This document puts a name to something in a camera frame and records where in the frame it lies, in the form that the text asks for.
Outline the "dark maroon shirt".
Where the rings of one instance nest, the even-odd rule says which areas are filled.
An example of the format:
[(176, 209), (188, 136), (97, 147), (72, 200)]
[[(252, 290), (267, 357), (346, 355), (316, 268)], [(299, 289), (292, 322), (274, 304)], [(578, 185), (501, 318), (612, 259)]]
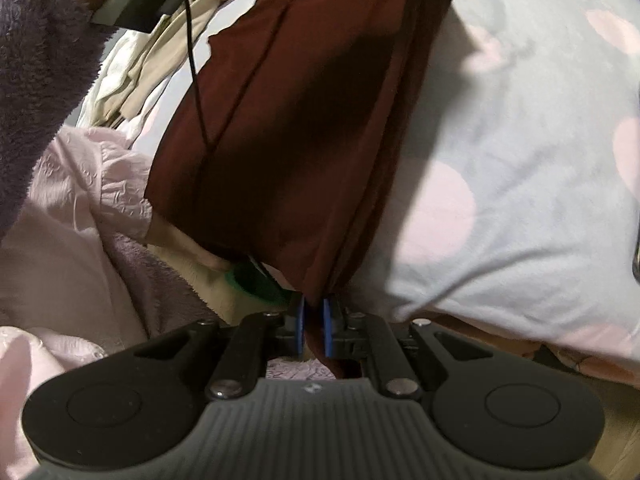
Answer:
[(257, 0), (209, 38), (145, 194), (203, 248), (322, 302), (363, 262), (451, 0)]

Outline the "beige garment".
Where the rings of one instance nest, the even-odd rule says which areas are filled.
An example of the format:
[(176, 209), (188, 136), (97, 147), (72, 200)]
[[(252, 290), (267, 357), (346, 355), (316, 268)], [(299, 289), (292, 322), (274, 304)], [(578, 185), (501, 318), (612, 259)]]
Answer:
[(189, 0), (152, 32), (127, 30), (105, 50), (98, 79), (82, 101), (76, 126), (117, 129), (132, 139), (144, 128), (168, 80), (188, 59), (188, 28), (198, 38), (228, 0)]

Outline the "purple fleece sleeve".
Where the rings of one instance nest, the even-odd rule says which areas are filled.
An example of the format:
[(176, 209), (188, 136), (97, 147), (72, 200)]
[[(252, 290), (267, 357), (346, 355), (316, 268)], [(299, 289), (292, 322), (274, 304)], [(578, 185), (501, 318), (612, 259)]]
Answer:
[(21, 212), (32, 170), (96, 79), (113, 31), (85, 0), (1, 0), (1, 233)]

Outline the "polka dot bed sheet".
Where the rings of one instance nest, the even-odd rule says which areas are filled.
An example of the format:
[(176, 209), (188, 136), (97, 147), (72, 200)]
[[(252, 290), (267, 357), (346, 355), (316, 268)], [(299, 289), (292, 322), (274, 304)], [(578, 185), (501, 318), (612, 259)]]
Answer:
[[(257, 0), (233, 0), (209, 38)], [(171, 84), (154, 160), (193, 84)], [(639, 0), (451, 0), (347, 302), (639, 368)]]

